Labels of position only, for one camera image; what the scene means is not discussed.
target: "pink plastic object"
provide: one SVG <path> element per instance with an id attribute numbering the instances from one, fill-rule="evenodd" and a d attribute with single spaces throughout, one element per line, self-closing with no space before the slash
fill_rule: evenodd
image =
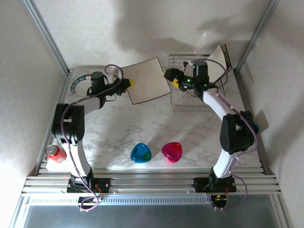
<path id="1" fill-rule="evenodd" d="M 175 163 L 181 159 L 182 147 L 178 142 L 170 142 L 162 147 L 161 152 L 168 162 Z"/>

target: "marble surface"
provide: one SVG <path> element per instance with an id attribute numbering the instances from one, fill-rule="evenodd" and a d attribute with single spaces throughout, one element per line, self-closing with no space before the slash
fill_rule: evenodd
<path id="1" fill-rule="evenodd" d="M 70 80 L 101 68 L 76 68 Z M 244 110 L 239 90 L 231 72 L 225 85 L 226 98 L 239 110 Z M 65 102 L 78 99 L 67 91 Z M 83 145 L 90 165 L 95 168 L 207 168 L 217 162 L 221 146 L 221 120 L 214 112 L 174 113 L 169 95 L 133 105 L 128 94 L 107 102 L 102 109 L 85 116 Z M 169 142 L 179 142 L 183 154 L 177 163 L 168 163 L 161 148 Z M 130 155 L 138 143 L 146 144 L 152 159 L 145 164 L 131 161 Z M 240 159 L 236 167 L 260 167 L 257 152 Z"/>

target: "white wall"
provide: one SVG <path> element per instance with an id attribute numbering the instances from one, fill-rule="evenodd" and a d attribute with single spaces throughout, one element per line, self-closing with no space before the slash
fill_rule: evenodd
<path id="1" fill-rule="evenodd" d="M 35 168 L 64 75 L 21 0 L 0 0 L 1 227 Z"/>
<path id="2" fill-rule="evenodd" d="M 295 228 L 304 227 L 304 1 L 281 0 L 242 78 L 267 163 Z"/>
<path id="3" fill-rule="evenodd" d="M 70 68 L 210 53 L 237 63 L 270 0 L 35 0 Z"/>

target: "red soda can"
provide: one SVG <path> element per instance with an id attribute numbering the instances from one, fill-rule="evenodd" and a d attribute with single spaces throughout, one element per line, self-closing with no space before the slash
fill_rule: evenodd
<path id="1" fill-rule="evenodd" d="M 67 159 L 67 153 L 56 145 L 49 145 L 46 149 L 46 155 L 57 163 L 62 163 Z"/>

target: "wire rack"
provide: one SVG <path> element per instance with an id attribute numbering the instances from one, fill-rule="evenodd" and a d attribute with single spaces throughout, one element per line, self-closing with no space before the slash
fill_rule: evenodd
<path id="1" fill-rule="evenodd" d="M 209 55 L 204 54 L 170 54 L 169 68 L 183 69 L 183 62 L 207 58 Z M 217 85 L 223 85 L 222 79 L 217 82 Z M 171 107 L 174 112 L 213 112 L 213 110 L 199 98 L 194 97 L 194 92 L 183 92 L 170 83 L 172 93 L 170 93 Z"/>

